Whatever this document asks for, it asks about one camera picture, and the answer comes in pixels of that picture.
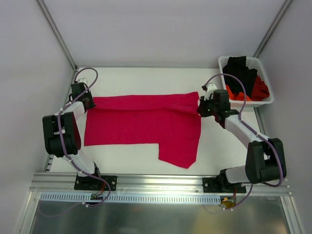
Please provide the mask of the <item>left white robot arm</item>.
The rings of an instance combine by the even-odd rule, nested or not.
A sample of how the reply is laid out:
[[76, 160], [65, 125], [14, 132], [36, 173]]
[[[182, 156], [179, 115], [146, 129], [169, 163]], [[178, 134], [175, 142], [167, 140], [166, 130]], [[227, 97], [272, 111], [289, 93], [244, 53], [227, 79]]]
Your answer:
[[95, 107], [93, 97], [83, 82], [73, 83], [71, 89], [65, 111], [42, 118], [45, 149], [48, 154], [64, 159], [75, 169], [75, 190], [102, 191], [105, 184], [99, 168], [83, 152], [77, 126], [79, 117]]

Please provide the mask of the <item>pink t shirt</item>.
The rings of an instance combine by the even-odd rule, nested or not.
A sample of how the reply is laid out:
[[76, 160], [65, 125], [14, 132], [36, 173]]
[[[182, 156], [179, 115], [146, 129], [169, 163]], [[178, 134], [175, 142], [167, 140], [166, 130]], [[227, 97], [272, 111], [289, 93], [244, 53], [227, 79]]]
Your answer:
[[198, 92], [95, 97], [84, 145], [158, 144], [159, 160], [188, 169], [201, 135], [198, 101]]

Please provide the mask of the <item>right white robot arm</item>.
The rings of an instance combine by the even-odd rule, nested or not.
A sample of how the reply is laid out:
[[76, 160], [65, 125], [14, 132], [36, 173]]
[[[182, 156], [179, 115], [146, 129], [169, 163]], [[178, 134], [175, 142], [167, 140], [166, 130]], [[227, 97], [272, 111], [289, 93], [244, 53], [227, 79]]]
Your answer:
[[279, 187], [287, 175], [283, 143], [278, 138], [257, 132], [241, 117], [238, 110], [232, 109], [226, 90], [215, 90], [207, 97], [201, 96], [197, 112], [201, 117], [213, 116], [215, 122], [232, 133], [247, 149], [243, 166], [227, 168], [211, 181], [203, 182], [204, 192], [245, 192], [242, 184], [265, 184], [271, 181]]

